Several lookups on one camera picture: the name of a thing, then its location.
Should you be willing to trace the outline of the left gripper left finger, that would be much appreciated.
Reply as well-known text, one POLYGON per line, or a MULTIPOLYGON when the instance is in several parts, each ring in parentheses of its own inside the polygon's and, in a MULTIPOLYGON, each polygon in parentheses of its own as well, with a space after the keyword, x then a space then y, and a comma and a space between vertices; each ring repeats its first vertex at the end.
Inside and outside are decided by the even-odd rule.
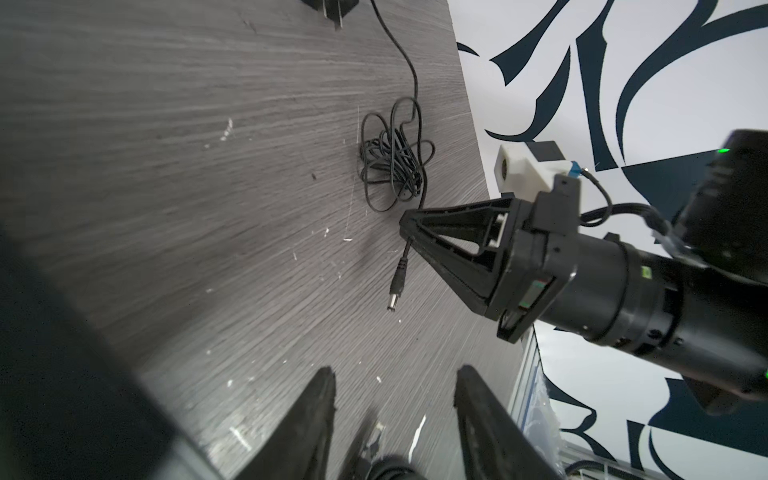
POLYGON ((317 370, 239 479, 324 479, 334 428, 336 376, 317 370))

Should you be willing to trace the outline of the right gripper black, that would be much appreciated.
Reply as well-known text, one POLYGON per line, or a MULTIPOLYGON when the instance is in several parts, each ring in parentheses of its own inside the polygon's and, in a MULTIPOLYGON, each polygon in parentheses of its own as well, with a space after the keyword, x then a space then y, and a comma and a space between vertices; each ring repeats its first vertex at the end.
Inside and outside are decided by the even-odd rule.
POLYGON ((533 201, 512 194, 453 207, 406 210, 403 239, 467 308, 517 342, 577 272, 580 182, 554 178, 533 201))

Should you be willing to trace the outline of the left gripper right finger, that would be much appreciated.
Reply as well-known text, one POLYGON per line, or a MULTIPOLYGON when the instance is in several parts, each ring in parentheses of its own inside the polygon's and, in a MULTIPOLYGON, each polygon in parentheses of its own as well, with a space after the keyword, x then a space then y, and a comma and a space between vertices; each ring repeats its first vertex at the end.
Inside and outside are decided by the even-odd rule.
POLYGON ((457 371, 454 393, 468 479, 558 479, 536 452, 477 370, 457 371))

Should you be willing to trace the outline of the black wall power adapter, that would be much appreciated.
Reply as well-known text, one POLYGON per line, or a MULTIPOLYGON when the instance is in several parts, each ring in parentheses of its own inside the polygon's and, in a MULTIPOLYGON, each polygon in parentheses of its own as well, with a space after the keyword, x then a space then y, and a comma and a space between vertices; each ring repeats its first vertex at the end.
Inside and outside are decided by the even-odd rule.
POLYGON ((302 2, 322 13, 334 24, 336 30, 343 27, 344 17, 359 4, 359 0, 302 0, 302 2))

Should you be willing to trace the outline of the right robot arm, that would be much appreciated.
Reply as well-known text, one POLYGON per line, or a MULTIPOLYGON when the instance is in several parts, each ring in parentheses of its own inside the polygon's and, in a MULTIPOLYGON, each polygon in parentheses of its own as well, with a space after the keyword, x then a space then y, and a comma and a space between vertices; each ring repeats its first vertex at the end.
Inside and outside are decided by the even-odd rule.
POLYGON ((500 197, 411 209, 401 236, 516 342, 543 321, 679 373, 704 411, 767 397, 767 135, 736 130, 673 219, 580 208, 591 174, 553 142, 503 146, 500 197))

